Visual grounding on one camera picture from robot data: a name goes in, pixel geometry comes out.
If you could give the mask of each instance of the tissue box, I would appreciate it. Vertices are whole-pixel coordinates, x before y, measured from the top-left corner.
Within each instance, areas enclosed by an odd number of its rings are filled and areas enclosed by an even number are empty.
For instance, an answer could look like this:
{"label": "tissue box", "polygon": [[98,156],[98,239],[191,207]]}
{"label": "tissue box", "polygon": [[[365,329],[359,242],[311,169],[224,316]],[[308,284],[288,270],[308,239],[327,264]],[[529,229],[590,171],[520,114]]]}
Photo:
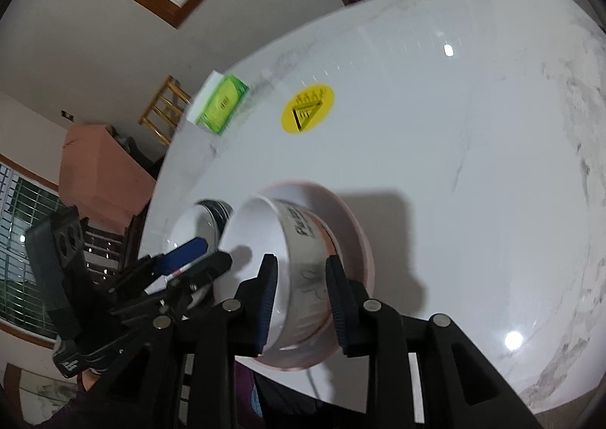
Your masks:
{"label": "tissue box", "polygon": [[247,92],[248,86],[236,76],[213,71],[195,95],[186,119],[220,134]]}

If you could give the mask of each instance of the yellow sticker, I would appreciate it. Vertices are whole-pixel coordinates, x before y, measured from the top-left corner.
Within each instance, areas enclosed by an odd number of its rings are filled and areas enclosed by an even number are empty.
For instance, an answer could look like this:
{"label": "yellow sticker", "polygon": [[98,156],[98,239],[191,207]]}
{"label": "yellow sticker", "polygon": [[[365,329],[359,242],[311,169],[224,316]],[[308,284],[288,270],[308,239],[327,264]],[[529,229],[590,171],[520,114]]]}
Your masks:
{"label": "yellow sticker", "polygon": [[303,133],[320,123],[333,107],[334,92],[324,84],[312,85],[293,97],[282,112],[282,128]]}

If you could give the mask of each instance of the white marble table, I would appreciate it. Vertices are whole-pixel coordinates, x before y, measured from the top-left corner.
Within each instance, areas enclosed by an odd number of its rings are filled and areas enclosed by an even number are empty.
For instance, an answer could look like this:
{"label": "white marble table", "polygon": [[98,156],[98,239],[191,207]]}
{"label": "white marble table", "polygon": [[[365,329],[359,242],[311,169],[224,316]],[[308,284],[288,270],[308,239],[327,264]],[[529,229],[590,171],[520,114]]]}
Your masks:
{"label": "white marble table", "polygon": [[[239,206],[308,179],[368,234],[375,296],[449,314],[535,412],[606,369],[606,37],[572,0],[369,0],[235,65],[252,87],[228,130],[184,123],[151,201],[141,255],[203,197]],[[334,89],[304,134],[280,118],[304,86]],[[519,332],[522,345],[505,345]],[[366,362],[248,365],[364,410]]]}

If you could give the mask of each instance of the white bowl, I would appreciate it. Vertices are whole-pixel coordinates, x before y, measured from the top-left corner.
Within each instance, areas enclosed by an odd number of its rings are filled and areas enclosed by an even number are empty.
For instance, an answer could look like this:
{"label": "white bowl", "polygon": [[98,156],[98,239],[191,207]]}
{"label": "white bowl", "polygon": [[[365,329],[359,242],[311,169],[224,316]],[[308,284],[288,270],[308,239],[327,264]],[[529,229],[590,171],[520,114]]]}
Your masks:
{"label": "white bowl", "polygon": [[256,277],[266,253],[278,259],[278,285],[265,351],[297,345],[326,322],[326,258],[336,249],[317,217],[290,202],[255,196],[228,221],[219,249],[231,270],[214,281],[214,297],[232,298],[237,287]]}
{"label": "white bowl", "polygon": [[175,222],[164,244],[164,252],[169,253],[195,237],[203,237],[211,253],[219,244],[230,214],[231,207],[219,200],[201,200],[190,206]]}
{"label": "white bowl", "polygon": [[[346,204],[330,190],[311,182],[281,182],[264,188],[261,195],[275,200],[286,200],[316,216],[328,231],[341,257],[345,275],[360,281],[369,295],[375,287],[375,263],[366,235]],[[250,260],[250,252],[240,248],[234,252],[235,262]],[[261,261],[251,270],[258,273]],[[310,337],[290,346],[269,346],[255,362],[280,371],[306,369],[328,359],[338,349],[332,316]]]}

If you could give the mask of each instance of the screw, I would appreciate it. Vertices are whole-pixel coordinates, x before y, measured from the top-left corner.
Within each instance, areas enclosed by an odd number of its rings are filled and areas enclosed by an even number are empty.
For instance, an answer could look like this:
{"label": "screw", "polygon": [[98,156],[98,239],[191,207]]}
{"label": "screw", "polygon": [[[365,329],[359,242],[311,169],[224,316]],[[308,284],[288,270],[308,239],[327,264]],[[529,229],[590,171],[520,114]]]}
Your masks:
{"label": "screw", "polygon": [[156,316],[153,320],[153,326],[157,329],[165,329],[170,326],[170,318],[168,316]]}
{"label": "screw", "polygon": [[237,299],[227,299],[223,301],[223,309],[225,311],[237,311],[242,304]]}
{"label": "screw", "polygon": [[445,314],[438,313],[433,317],[433,322],[436,326],[440,326],[440,328],[446,328],[448,325],[450,325],[451,320]]}
{"label": "screw", "polygon": [[363,306],[365,310],[370,311],[371,313],[374,313],[375,311],[379,311],[381,309],[381,303],[376,299],[369,299],[367,301],[364,301]]}

